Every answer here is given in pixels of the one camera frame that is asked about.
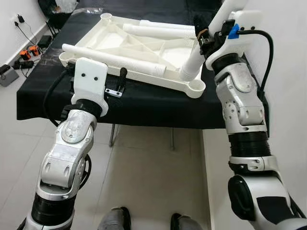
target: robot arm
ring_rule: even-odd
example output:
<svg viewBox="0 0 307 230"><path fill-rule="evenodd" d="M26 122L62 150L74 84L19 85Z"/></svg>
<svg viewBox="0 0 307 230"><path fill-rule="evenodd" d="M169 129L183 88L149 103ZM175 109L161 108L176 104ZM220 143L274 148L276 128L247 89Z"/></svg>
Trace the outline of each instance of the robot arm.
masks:
<svg viewBox="0 0 307 230"><path fill-rule="evenodd" d="M271 155L256 81L241 59L253 35L238 31L254 30L261 18L259 11L242 10L246 2L225 0L209 27L200 18L195 20L206 67L215 72L231 143L229 166L235 176L228 182L228 192L232 210L256 230L307 229L307 219L293 209L276 157Z"/></svg>
<svg viewBox="0 0 307 230"><path fill-rule="evenodd" d="M73 105L67 107L67 119L58 126L56 141L42 162L24 230L70 229L76 195L86 182L85 160L93 146L96 119L108 109L104 100L106 73L104 63L77 60Z"/></svg>

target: table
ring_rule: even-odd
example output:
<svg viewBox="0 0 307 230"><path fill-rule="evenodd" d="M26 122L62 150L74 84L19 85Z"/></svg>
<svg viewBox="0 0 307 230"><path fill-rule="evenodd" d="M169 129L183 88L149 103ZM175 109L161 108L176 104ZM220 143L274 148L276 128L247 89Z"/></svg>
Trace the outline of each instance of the table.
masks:
<svg viewBox="0 0 307 230"><path fill-rule="evenodd" d="M192 24L195 14L204 15L210 22L220 3L204 0L84 0L82 7L103 7L104 12L115 16L147 19L156 22ZM58 34L41 61L17 92L17 119L45 118L43 99L46 91L61 74L64 67L58 56L63 43L76 44L99 20L100 15L78 13L72 15ZM166 89L138 81L127 80L122 98L108 99L109 111L98 119L101 123L133 126L223 128L222 108L216 96L214 74L205 67L201 79L206 83L203 95L192 99L183 92ZM106 86L114 88L117 78L107 76ZM51 115L59 119L63 107L71 103L70 77L54 90L49 105Z"/></svg>

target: person's foot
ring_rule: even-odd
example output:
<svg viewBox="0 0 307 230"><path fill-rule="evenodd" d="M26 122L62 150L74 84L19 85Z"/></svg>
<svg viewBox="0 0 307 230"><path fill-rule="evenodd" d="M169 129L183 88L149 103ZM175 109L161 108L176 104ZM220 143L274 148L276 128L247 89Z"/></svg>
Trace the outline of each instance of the person's foot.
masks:
<svg viewBox="0 0 307 230"><path fill-rule="evenodd" d="M98 230L130 230L131 219L126 207L111 209L101 220Z"/></svg>
<svg viewBox="0 0 307 230"><path fill-rule="evenodd" d="M171 230L202 230L202 228L191 217L174 213L171 218Z"/></svg>

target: white pipe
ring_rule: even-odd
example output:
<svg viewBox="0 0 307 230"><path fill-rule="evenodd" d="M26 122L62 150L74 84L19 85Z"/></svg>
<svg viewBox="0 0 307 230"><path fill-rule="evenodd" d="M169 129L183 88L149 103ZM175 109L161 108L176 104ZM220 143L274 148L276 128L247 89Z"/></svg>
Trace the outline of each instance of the white pipe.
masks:
<svg viewBox="0 0 307 230"><path fill-rule="evenodd" d="M215 32L221 31L223 21L228 19L230 13L232 11L242 10L247 2L248 0L225 0L209 25L208 30L210 36L214 37Z"/></svg>
<svg viewBox="0 0 307 230"><path fill-rule="evenodd" d="M85 58L92 58L94 60L104 62L110 66L118 68L125 67L131 71L145 73L156 77L163 77L166 69L165 65L102 53L85 47L63 44L62 49L66 52L78 54Z"/></svg>
<svg viewBox="0 0 307 230"><path fill-rule="evenodd" d="M160 28L160 27L148 27L137 26L132 24L124 24L123 30L129 34L147 37L161 37L161 38L195 38L195 32L193 30Z"/></svg>
<svg viewBox="0 0 307 230"><path fill-rule="evenodd" d="M149 27L160 27L160 28L170 28L170 29L181 29L181 30L193 30L195 28L193 25L179 25L171 23L156 23L149 20L140 20L140 26L149 26Z"/></svg>
<svg viewBox="0 0 307 230"><path fill-rule="evenodd" d="M197 44L188 60L179 70L179 76L183 81L192 81L200 72L201 65L205 62L205 57L200 55L200 46Z"/></svg>

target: table leg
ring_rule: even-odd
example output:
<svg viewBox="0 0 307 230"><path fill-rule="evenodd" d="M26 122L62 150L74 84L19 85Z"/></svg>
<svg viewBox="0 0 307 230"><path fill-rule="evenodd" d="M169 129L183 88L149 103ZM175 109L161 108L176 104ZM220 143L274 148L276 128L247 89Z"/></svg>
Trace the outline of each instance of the table leg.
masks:
<svg viewBox="0 0 307 230"><path fill-rule="evenodd" d="M175 150L175 141L174 141L174 128L171 128L171 150Z"/></svg>
<svg viewBox="0 0 307 230"><path fill-rule="evenodd" d="M111 135L110 135L110 140L109 140L109 146L113 146L113 136L114 136L114 130L115 130L115 124L112 124L112 130L111 130Z"/></svg>

